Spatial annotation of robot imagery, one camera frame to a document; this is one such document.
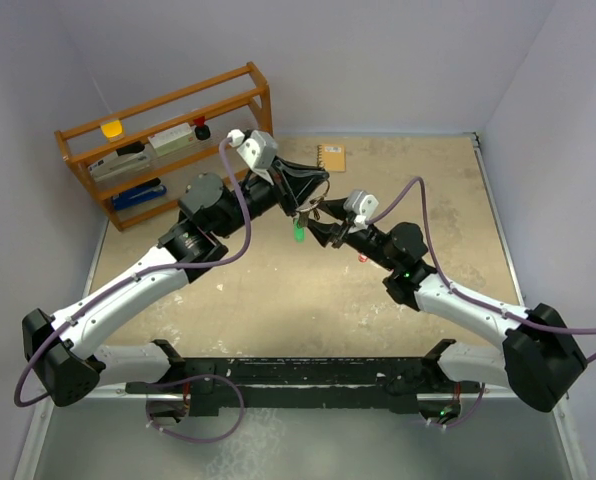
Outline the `green plastic key tag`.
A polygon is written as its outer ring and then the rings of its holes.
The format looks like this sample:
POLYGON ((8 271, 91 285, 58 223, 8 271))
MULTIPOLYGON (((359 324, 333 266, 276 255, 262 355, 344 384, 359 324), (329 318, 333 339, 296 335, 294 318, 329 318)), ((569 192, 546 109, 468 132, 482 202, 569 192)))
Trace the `green plastic key tag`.
POLYGON ((304 242, 304 240, 305 240, 304 228, 303 227, 300 227, 297 222, 295 222, 294 225, 293 225, 293 234, 294 234, 294 240, 297 243, 303 243, 304 242))

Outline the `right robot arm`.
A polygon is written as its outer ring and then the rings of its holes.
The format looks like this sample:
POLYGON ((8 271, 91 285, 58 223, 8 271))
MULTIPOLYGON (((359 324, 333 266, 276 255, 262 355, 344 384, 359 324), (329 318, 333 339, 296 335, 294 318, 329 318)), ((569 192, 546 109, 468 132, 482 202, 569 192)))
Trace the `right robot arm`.
POLYGON ((555 308, 512 305, 453 282, 425 262, 429 248, 419 225, 400 222, 389 232, 359 227, 343 204, 335 200, 322 206, 334 217, 332 223, 308 220, 322 246, 349 246, 388 271, 383 284, 395 303, 448 320, 489 344, 445 348, 423 366, 430 389, 445 391, 456 381, 489 383, 510 389, 539 412, 553 410, 588 365, 555 308))

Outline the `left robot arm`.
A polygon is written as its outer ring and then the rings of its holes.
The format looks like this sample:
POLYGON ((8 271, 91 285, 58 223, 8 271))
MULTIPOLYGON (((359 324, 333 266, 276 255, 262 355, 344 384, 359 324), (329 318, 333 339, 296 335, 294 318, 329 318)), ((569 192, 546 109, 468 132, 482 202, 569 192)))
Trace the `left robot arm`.
POLYGON ((138 381, 176 390, 184 369, 161 346, 133 348, 113 366, 105 341, 162 297, 239 260, 250 246, 254 219, 275 206, 295 216, 328 179, 321 167, 279 157, 234 187, 215 173, 195 176, 178 201, 178 221, 134 265, 70 306, 52 314, 36 308, 24 316, 23 373, 35 374, 45 389, 40 397, 57 407, 103 384, 138 381))

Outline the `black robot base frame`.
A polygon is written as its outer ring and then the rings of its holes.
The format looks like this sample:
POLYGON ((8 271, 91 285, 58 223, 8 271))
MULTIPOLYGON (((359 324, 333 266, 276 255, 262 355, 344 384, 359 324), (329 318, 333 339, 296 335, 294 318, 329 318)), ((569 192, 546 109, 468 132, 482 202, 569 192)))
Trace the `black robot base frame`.
POLYGON ((128 383, 127 391, 149 398, 187 393, 194 417, 239 407, 437 414, 481 388, 440 370, 437 362, 449 340, 423 357, 182 357, 168 342, 157 344, 169 369, 158 380, 128 383))

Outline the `large silver keyring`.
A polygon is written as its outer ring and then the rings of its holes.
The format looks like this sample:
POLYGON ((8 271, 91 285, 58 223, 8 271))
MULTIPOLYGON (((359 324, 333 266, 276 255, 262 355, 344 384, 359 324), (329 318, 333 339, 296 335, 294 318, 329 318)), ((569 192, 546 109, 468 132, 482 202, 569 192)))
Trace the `large silver keyring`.
POLYGON ((330 191, 331 183, 326 180, 317 191, 313 193, 302 205, 296 210, 295 225, 298 228, 306 228, 311 215, 318 220, 320 214, 317 213, 318 206, 327 198, 330 191))

